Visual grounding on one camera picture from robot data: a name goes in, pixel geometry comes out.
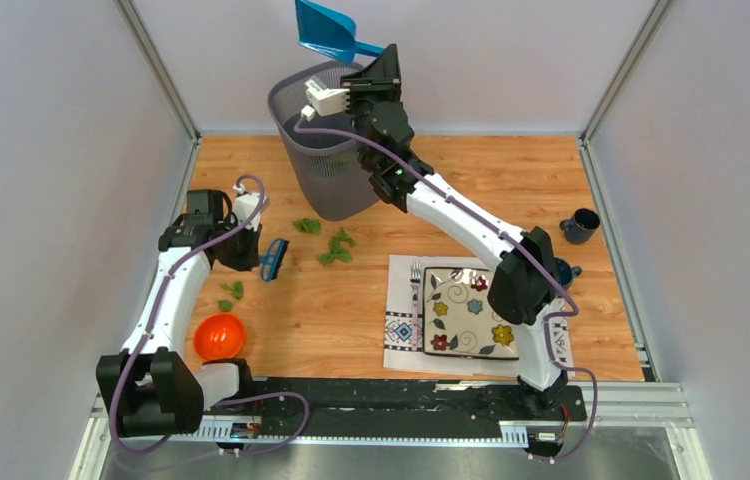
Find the white wall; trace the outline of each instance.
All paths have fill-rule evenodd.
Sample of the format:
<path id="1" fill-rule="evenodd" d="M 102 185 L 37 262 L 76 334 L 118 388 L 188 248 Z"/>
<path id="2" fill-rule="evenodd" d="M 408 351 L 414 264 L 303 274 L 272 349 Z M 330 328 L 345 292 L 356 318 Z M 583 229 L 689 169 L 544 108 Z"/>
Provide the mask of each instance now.
<path id="1" fill-rule="evenodd" d="M 188 141 L 112 1 L 0 2 L 0 478 L 65 478 Z"/>
<path id="2" fill-rule="evenodd" d="M 650 345 L 750 478 L 750 0 L 677 0 L 594 142 Z"/>
<path id="3" fill-rule="evenodd" d="M 581 131 L 653 0 L 323 0 L 358 40 L 397 43 L 420 132 Z M 266 95 L 327 61 L 293 0 L 135 0 L 202 131 L 271 132 Z M 368 57 L 358 57 L 368 62 Z"/>

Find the dustpan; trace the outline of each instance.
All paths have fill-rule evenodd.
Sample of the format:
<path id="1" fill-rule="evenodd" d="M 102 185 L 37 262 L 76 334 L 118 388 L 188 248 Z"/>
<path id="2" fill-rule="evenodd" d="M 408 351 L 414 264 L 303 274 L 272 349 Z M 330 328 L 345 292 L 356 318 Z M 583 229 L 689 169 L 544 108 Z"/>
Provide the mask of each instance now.
<path id="1" fill-rule="evenodd" d="M 356 54 L 377 57 L 382 47 L 354 39 L 357 25 L 347 15 L 308 0 L 296 0 L 298 43 L 343 63 Z"/>

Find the red flower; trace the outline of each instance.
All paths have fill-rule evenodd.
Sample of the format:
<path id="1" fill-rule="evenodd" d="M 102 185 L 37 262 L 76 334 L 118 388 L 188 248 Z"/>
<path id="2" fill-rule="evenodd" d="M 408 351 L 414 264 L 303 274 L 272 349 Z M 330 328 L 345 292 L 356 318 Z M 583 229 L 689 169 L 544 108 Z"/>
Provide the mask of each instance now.
<path id="1" fill-rule="evenodd" d="M 475 282 L 471 285 L 471 288 L 478 290 L 479 292 L 481 290 L 487 290 L 487 279 L 484 278 L 484 275 L 476 277 Z"/>
<path id="2" fill-rule="evenodd" d="M 446 340 L 445 335 L 434 335 L 434 339 L 431 340 L 431 345 L 434 345 L 434 350 L 445 350 L 449 348 L 449 342 Z"/>

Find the plastic basket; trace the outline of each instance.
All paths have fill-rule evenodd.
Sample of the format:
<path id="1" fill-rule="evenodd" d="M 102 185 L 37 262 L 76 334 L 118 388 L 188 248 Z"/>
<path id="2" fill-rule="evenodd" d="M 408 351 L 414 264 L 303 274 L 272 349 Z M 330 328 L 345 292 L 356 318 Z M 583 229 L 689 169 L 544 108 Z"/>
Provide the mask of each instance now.
<path id="1" fill-rule="evenodd" d="M 357 64 L 326 62 L 280 81 L 269 92 L 269 112 L 295 170 L 305 198 L 325 220 L 337 221 L 359 213 L 378 200 L 369 174 L 357 160 L 357 142 L 334 135 L 301 135 L 293 127 L 307 105 L 304 82 L 317 76 L 329 88 L 340 86 L 340 77 L 359 71 Z M 308 127 L 353 132 L 345 113 L 319 117 Z"/>

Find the blue brush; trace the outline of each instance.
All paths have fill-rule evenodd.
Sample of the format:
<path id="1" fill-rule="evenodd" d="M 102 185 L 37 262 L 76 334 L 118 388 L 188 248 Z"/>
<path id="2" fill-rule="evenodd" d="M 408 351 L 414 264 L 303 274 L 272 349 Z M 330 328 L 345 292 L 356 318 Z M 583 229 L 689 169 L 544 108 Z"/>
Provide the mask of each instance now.
<path id="1" fill-rule="evenodd" d="M 266 255 L 260 256 L 260 278 L 265 282 L 271 282 L 278 278 L 278 270 L 281 269 L 281 261 L 287 254 L 289 240 L 276 238 L 266 249 Z"/>
<path id="2" fill-rule="evenodd" d="M 344 63 L 356 54 L 377 57 L 382 47 L 354 39 L 357 25 L 350 17 L 308 0 L 296 0 L 298 43 Z"/>

